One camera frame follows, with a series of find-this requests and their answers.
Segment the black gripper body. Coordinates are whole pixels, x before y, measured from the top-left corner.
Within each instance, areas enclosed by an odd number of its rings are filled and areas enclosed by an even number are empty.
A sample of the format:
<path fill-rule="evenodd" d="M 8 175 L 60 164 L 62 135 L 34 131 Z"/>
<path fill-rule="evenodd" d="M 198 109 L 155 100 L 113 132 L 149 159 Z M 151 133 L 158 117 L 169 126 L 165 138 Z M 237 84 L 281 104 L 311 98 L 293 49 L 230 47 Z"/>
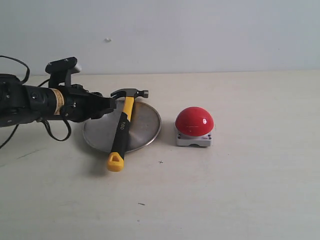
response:
<path fill-rule="evenodd" d="M 66 117 L 67 120 L 80 123 L 100 116 L 98 110 L 99 92 L 89 92 L 80 84 L 60 86 L 59 90 L 65 100 L 60 109 L 60 115 Z"/>

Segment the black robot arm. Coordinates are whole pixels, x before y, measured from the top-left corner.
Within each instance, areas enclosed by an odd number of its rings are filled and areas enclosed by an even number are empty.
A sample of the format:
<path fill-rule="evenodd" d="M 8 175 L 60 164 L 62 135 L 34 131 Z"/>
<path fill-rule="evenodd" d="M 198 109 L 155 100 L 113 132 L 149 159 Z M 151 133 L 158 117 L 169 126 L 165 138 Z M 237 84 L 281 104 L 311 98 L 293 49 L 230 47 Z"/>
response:
<path fill-rule="evenodd" d="M 0 76 L 0 126 L 34 121 L 68 120 L 81 123 L 113 112 L 117 102 L 80 84 L 55 88 L 22 84 L 12 74 Z"/>

